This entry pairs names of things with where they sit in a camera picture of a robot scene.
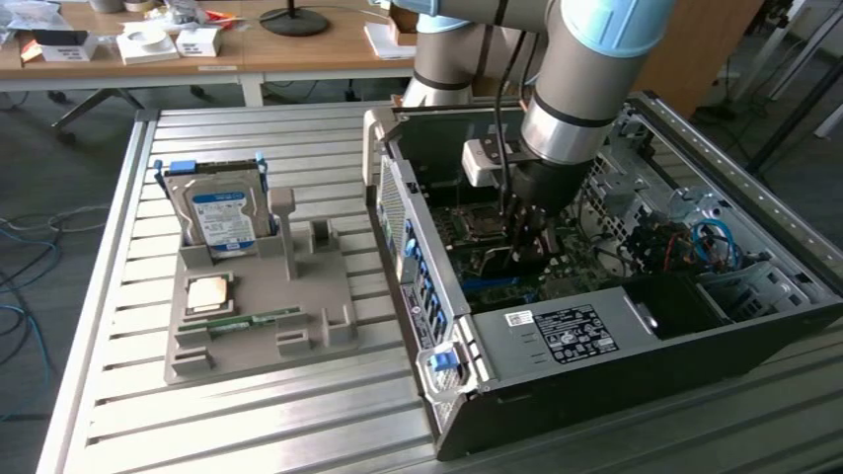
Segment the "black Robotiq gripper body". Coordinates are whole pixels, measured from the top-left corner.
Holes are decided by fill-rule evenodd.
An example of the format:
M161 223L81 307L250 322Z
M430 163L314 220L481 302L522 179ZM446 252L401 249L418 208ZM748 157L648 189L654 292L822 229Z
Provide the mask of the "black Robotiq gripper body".
M574 164L544 159L517 163L509 171L514 205L536 207L548 217L557 217L573 202L592 165L592 159Z

